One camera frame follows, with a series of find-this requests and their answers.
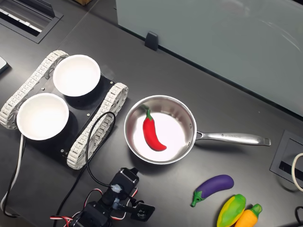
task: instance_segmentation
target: green pepper stem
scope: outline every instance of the green pepper stem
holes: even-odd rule
[[[146,111],[146,118],[152,120],[151,110],[147,110],[147,111]]]
[[[260,204],[256,204],[254,205],[251,209],[250,209],[255,215],[256,217],[258,218],[259,217],[259,214],[261,213],[262,211],[262,207]]]

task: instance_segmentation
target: dark gray tabletop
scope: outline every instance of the dark gray tabletop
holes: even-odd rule
[[[138,168],[140,182],[136,197],[154,205],[156,210],[146,223],[127,216],[114,222],[115,227],[212,227],[226,199],[238,193],[247,198],[247,204],[262,205],[257,226],[277,227],[295,222],[294,209],[303,205],[303,194],[292,192],[294,185],[277,177],[269,168],[284,130],[303,137],[302,121],[165,52],[146,48],[141,40],[104,20],[102,2],[81,21],[74,13],[69,15],[67,8],[74,7],[82,16],[85,8],[69,1],[60,4],[64,5],[60,10],[66,21],[59,22],[39,45],[0,26],[0,55],[12,66],[0,75],[0,106],[57,47],[70,55],[89,55],[113,81],[128,85],[128,99],[117,116],[114,132],[92,160],[91,168],[106,183],[121,167]],[[194,114],[200,131],[257,134],[271,138],[272,146],[199,141],[179,162],[151,166],[132,154],[123,131],[124,119],[132,105],[151,95],[169,95],[184,102]],[[0,127],[0,171],[4,173],[0,177],[1,195],[17,163],[19,137],[18,131]],[[36,226],[51,226],[49,216],[56,213],[78,173],[27,147],[9,206]],[[190,207],[194,189],[220,174],[232,176],[235,186],[209,197],[195,208]],[[99,186],[85,172],[62,214],[73,215],[81,210],[85,197],[95,187]]]

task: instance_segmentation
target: toy chili pepper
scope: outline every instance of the toy chili pepper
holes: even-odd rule
[[[223,190],[231,189],[234,185],[233,179],[228,175],[214,176],[202,183],[194,192],[192,207],[197,202],[205,200],[208,196]]]
[[[155,151],[163,151],[166,149],[166,146],[161,144],[157,138],[155,121],[151,116],[151,111],[146,111],[146,118],[143,123],[143,133],[144,138],[148,146]]]

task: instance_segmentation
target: yellow-green squash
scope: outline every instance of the yellow-green squash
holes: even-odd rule
[[[246,198],[237,194],[232,196],[222,207],[217,227],[230,227],[232,226],[242,215],[245,209]]]

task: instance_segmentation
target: saucepan handle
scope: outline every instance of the saucepan handle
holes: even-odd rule
[[[232,132],[223,132],[223,133],[204,133],[197,131],[201,137],[196,140],[219,140],[229,143],[237,143],[244,145],[260,145],[260,146],[270,146],[271,141],[268,138],[263,138],[261,136],[245,134],[245,133],[232,133]]]

